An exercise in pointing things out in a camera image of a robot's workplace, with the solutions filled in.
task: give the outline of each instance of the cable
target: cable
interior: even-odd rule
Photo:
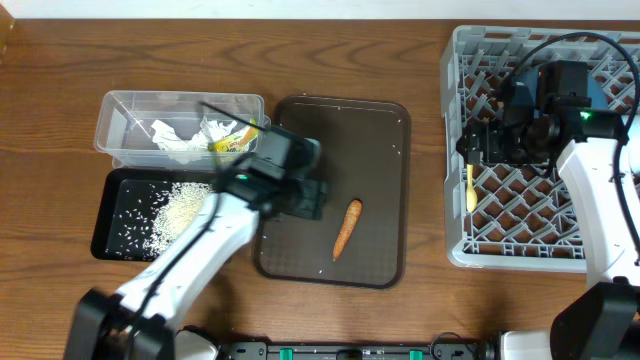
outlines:
[[[247,124],[249,126],[255,127],[256,129],[259,129],[261,131],[265,131],[264,128],[251,124],[250,122],[247,122],[243,119],[240,119],[239,117],[229,114],[223,110],[221,110],[220,108],[213,106],[211,104],[208,104],[204,101],[200,101],[198,103],[198,105],[202,106],[202,107],[207,107],[209,109],[218,111],[220,113],[222,113],[223,115],[226,115],[236,121],[239,121],[243,124]],[[162,281],[164,280],[164,278],[167,276],[167,274],[169,274],[169,272],[171,271],[171,269],[180,261],[180,259],[182,259],[182,257],[193,247],[193,245],[195,245],[198,240],[200,240],[200,238],[202,237],[202,235],[204,235],[206,232],[209,231],[209,228],[211,227],[211,225],[213,224],[213,222],[215,221],[218,211],[220,210],[220,203],[222,203],[222,198],[221,198],[221,193],[222,190],[225,187],[225,183],[226,183],[226,174],[228,174],[228,171],[231,170],[232,168],[235,168],[236,166],[240,165],[244,160],[248,159],[249,157],[253,156],[253,153],[244,153],[242,155],[240,155],[237,159],[235,159],[235,161],[231,164],[231,166],[229,168],[227,168],[226,171],[220,172],[221,166],[220,166],[220,162],[218,159],[218,156],[216,154],[216,150],[215,150],[215,146],[210,146],[212,150],[212,152],[214,153],[213,155],[213,167],[214,167],[214,172],[216,174],[216,180],[215,180],[215,187],[214,187],[214,191],[216,193],[218,193],[218,196],[216,197],[216,202],[214,204],[213,207],[213,211],[211,212],[211,216],[209,217],[209,219],[207,219],[207,221],[204,223],[204,225],[202,226],[202,228],[200,229],[200,231],[196,234],[196,236],[193,237],[193,239],[191,239],[187,245],[171,260],[171,262],[162,270],[162,272],[158,275],[158,277],[151,283],[151,285],[149,286],[149,290],[147,291],[147,294],[145,295],[144,299],[142,299],[142,303],[140,304],[140,307],[138,308],[138,310],[133,314],[132,317],[132,328],[129,332],[129,335],[127,337],[127,343],[128,343],[128,351],[127,351],[127,358],[132,359],[133,356],[133,345],[134,345],[134,337],[135,334],[139,328],[140,325],[140,319],[142,318],[142,315],[144,314],[145,309],[147,308],[147,305],[149,305],[149,302],[151,301],[151,299],[153,298],[153,296],[155,296],[156,291],[158,290],[158,288],[160,287],[160,285],[162,285]]]
[[[434,350],[436,348],[436,344],[438,343],[438,340],[440,340],[441,337],[443,336],[455,336],[458,339],[464,340],[462,339],[462,336],[454,333],[453,331],[445,331],[443,333],[441,333],[440,335],[436,336],[435,339],[433,339],[433,341],[431,342],[431,345],[429,346],[429,355],[431,355],[432,358],[434,358],[435,360],[441,360],[440,356],[436,356],[436,354],[434,353]],[[471,350],[471,348],[469,347],[469,345],[467,344],[463,344],[464,347],[467,348],[467,350],[469,350],[469,352],[473,355],[475,354],[475,351]]]
[[[629,129],[631,129],[631,124],[633,123],[633,120],[636,114],[638,113],[638,105],[640,105],[640,75],[638,74],[638,67],[635,65],[633,58],[631,57],[631,55],[629,55],[627,50],[625,50],[620,44],[618,44],[613,39],[607,36],[588,32],[588,31],[581,31],[581,32],[575,32],[575,33],[558,36],[556,38],[553,38],[549,41],[546,41],[538,45],[533,50],[531,50],[527,55],[525,55],[516,64],[516,66],[513,68],[513,71],[511,71],[511,73],[509,73],[509,75],[507,75],[507,77],[502,81],[502,83],[499,86],[499,90],[496,93],[496,96],[500,96],[504,92],[505,88],[513,81],[513,79],[520,76],[520,74],[522,73],[522,66],[527,62],[527,60],[529,60],[531,56],[533,56],[539,50],[553,43],[556,43],[558,41],[563,41],[563,40],[573,39],[573,38],[580,38],[580,37],[596,38],[598,40],[604,41],[607,44],[611,45],[614,49],[616,49],[620,53],[620,55],[622,55],[624,60],[627,62],[627,64],[629,65],[629,69],[631,70],[631,74],[633,76],[633,81],[636,88],[635,96],[633,98],[633,105],[631,106],[631,113],[629,114],[627,123],[624,126],[624,133],[621,134],[621,136],[617,139],[618,144],[616,145],[615,151],[613,153],[613,181],[616,187],[616,192],[618,193],[618,201],[620,202],[620,208],[622,209],[622,214],[627,223],[627,227],[629,228],[629,234],[631,235],[631,240],[633,241],[633,244],[635,245],[635,248],[636,248],[636,252],[638,253],[638,260],[636,260],[636,264],[638,264],[640,263],[640,236],[638,235],[638,230],[635,227],[635,224],[633,222],[633,217],[631,216],[631,211],[629,210],[629,205],[627,204],[627,199],[624,194],[624,190],[622,188],[623,175],[620,173],[620,155],[622,153],[622,147],[625,146],[629,141]]]

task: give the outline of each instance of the yellow spoon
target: yellow spoon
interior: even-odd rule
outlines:
[[[467,211],[473,212],[478,205],[478,194],[473,188],[473,165],[467,164]]]

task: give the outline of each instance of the baking tray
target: baking tray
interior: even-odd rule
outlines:
[[[254,265],[269,278],[386,289],[404,272],[410,123],[400,105],[292,96],[275,124],[314,138],[322,156],[313,178],[328,184],[321,221],[283,215],[262,224]],[[363,211],[342,255],[333,246],[349,203]]]
[[[96,259],[102,260],[151,261],[155,259],[148,250],[142,248],[142,243],[144,238],[151,234],[153,228],[155,214],[152,208],[159,208],[168,201],[166,196],[164,199],[158,199],[156,194],[171,191],[174,183],[210,183],[212,178],[211,173],[194,171],[135,168],[113,170],[104,184],[98,219],[91,241],[91,254]],[[133,209],[136,209],[135,213],[129,216]],[[123,236],[127,231],[124,228],[125,225],[136,227],[136,230],[129,230],[131,238]]]

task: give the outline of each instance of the carrot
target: carrot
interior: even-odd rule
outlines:
[[[344,221],[342,222],[340,233],[338,234],[336,244],[333,247],[333,261],[338,259],[340,253],[342,253],[342,250],[344,249],[344,246],[347,245],[347,241],[349,241],[349,237],[351,237],[351,233],[356,227],[356,223],[358,222],[361,212],[362,203],[360,200],[353,200],[347,208],[347,213],[344,215]]]

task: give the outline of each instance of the white dish rack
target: white dish rack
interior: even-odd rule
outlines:
[[[440,61],[442,116],[447,134],[445,221],[447,255],[462,267],[585,272],[580,231],[571,199],[556,174],[539,167],[474,167],[478,206],[466,211],[467,171],[456,141],[470,119],[500,117],[490,92],[517,61],[552,37],[578,30],[460,26]],[[640,33],[594,31],[618,41],[637,62]],[[581,38],[539,51],[527,66],[555,60],[589,64],[609,108],[629,111],[634,84],[628,65],[604,42]]]

